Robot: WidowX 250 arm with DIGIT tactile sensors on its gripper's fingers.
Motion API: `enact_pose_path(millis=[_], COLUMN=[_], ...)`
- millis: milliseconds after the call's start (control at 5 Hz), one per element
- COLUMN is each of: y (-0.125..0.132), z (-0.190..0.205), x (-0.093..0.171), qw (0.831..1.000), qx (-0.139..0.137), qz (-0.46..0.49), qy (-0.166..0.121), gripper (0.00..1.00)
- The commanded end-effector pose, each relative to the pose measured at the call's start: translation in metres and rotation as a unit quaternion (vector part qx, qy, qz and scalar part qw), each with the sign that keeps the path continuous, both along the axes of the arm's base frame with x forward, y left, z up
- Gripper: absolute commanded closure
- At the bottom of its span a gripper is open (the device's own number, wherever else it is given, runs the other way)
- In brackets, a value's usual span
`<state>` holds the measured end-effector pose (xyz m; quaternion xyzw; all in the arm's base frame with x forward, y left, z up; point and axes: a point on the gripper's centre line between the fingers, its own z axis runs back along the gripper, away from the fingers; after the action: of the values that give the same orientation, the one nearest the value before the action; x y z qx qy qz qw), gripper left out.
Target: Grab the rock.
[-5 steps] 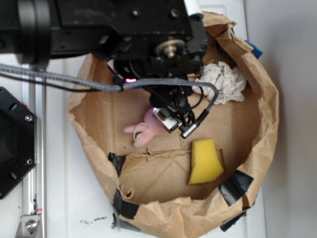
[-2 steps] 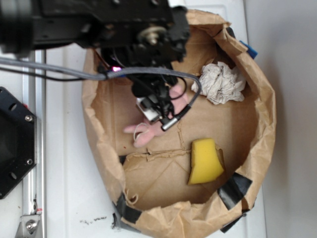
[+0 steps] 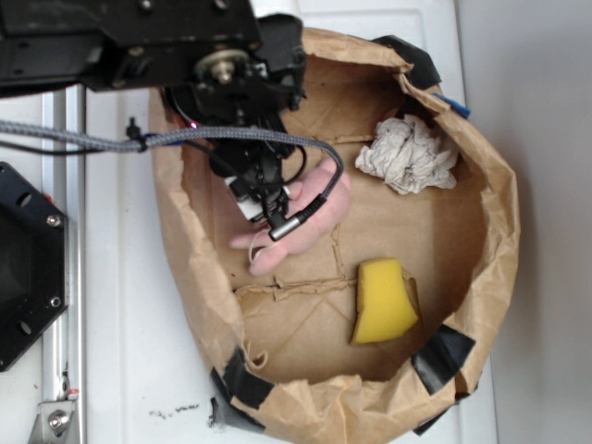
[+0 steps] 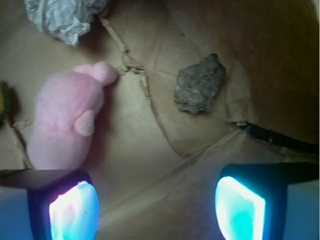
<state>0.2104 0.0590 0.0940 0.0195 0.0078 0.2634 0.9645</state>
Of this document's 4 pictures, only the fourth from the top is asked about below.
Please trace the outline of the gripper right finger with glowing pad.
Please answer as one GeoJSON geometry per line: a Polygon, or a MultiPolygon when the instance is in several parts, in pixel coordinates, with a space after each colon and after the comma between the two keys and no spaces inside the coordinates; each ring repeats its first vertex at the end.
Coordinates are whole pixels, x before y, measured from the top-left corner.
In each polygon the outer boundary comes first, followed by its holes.
{"type": "Polygon", "coordinates": [[[228,164],[215,187],[226,240],[317,240],[320,171],[307,162],[228,164]]]}

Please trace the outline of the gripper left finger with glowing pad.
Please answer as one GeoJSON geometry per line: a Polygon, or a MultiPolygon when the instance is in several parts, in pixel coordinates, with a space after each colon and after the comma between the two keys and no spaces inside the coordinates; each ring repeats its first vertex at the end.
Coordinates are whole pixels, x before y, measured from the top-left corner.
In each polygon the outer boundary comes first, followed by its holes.
{"type": "Polygon", "coordinates": [[[99,219],[98,193],[84,171],[0,172],[2,240],[93,240],[99,219]]]}

